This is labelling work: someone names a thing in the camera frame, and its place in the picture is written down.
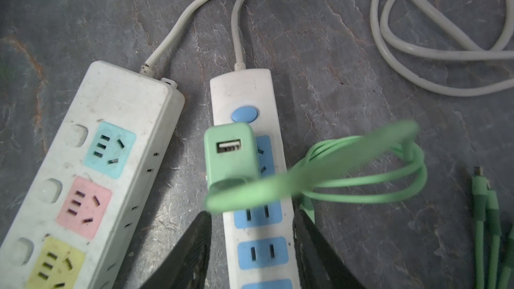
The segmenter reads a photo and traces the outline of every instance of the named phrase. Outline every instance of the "white power cord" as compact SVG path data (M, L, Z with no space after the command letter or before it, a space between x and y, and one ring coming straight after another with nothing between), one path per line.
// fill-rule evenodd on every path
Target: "white power cord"
M148 59L145 61L145 64L141 66L141 71L139 72L140 74L154 77L153 67L155 63L164 54L166 49L169 46L171 46L176 37L180 34L181 30L185 26L190 16L193 15L193 13L207 1L209 0L195 0L184 10L182 15L178 18L177 22L171 29L170 33L157 47L157 49L150 55L150 57L148 57Z
M391 53L386 45L388 42L394 48L405 53L437 60L498 60L498 59L514 59L514 51L503 51L507 43L514 33L514 0L505 0L506 17L502 34L499 36L493 47L485 51L472 41L459 27L451 22L439 10L437 10L427 0L411 0L425 15L432 19L439 27L441 27L451 38L460 44L465 51L442 51L431 48L424 48L414 44L410 44L396 37L389 28L389 14L396 0L387 0L380 22L378 19L378 3L380 0L371 0L371 31L375 39L377 48L382 57L395 69L400 75L412 83L434 93L448 96L480 96L490 93L499 92L514 87L514 79L504 80L491 85L478 88L452 88L444 85L433 83L429 80L419 77L417 74L409 70L400 63Z
M239 35L239 12L245 0L235 0L232 16L230 18L230 26L232 28L232 40L234 41L235 65L234 70L239 71L246 69L243 58L243 46L241 45L241 37Z

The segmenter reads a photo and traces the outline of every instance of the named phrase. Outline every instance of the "usb port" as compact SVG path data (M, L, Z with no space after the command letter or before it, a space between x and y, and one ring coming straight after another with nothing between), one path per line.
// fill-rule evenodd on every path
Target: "usb port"
M220 143L216 143L216 146L217 146L218 153L237 151L237 150L241 150L241 140L235 139L235 140L230 140L227 142L220 142Z

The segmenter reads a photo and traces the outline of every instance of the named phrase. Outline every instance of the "coiled white cable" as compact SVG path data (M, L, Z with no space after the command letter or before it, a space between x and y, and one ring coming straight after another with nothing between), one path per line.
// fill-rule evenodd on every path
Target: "coiled white cable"
M437 10L427 0L411 0L426 16L432 19L437 25L441 27L451 38L460 44L465 51L442 51L431 48L424 48L414 44L410 44L396 37L389 28L389 15L391 8L396 0L387 0L378 19L378 4L380 0L371 0L370 21L371 31L375 39L377 48L382 57L395 69L400 75L412 83L434 93L469 97L480 96L490 93L499 92L511 87L514 87L514 79L504 80L491 85L478 87L478 88L452 88L440 84L433 83L429 80L419 77L417 74L409 70L402 63L400 63L391 53L386 45L386 42L394 48L405 53L437 60L458 60L458 61L471 61L471 60L498 60L498 59L514 59L514 51L503 51L507 43L514 33L514 0L505 0L506 16L505 24L501 35L499 36L493 47L485 51L480 48L475 42L471 40L459 27L451 22L439 10Z
M181 16L178 18L177 22L171 29L170 33L157 47L157 49L150 55L150 57L148 57L148 59L145 61L145 64L141 67L141 74L153 77L153 66L155 65L155 63L164 54L166 49L173 43L176 37L180 34L181 30L185 26L190 16L193 15L193 13L207 1L209 0L195 0L184 10L184 12L181 14Z

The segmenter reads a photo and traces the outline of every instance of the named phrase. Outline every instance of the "power strip side socket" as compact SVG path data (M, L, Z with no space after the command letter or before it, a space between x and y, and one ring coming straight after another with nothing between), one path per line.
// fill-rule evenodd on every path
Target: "power strip side socket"
M0 247L0 287L110 289L183 105L173 81L92 63Z

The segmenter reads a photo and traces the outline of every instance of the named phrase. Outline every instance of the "gray stone surface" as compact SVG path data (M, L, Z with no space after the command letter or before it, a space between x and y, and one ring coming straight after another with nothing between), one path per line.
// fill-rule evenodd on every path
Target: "gray stone surface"
M0 240L94 60L137 71L192 0L0 0ZM429 180L412 199L386 205L316 203L317 224L369 288L473 286L469 172L485 167L502 208L514 215L514 97L450 98L402 79L378 53L371 0L247 0L241 29L248 67L270 68L288 166L314 143L412 118L422 127ZM429 0L484 48L499 35L503 0ZM186 105L139 221L115 288L137 288L202 208L202 135L212 125L209 79L235 63L230 12L212 0L177 48L158 64L179 83ZM433 48L456 45L408 0L391 27ZM422 77L472 87L512 77L506 62L433 63L395 53ZM398 165L384 157L366 170ZM402 181L363 192L397 190ZM207 288L228 288L222 219L213 220Z

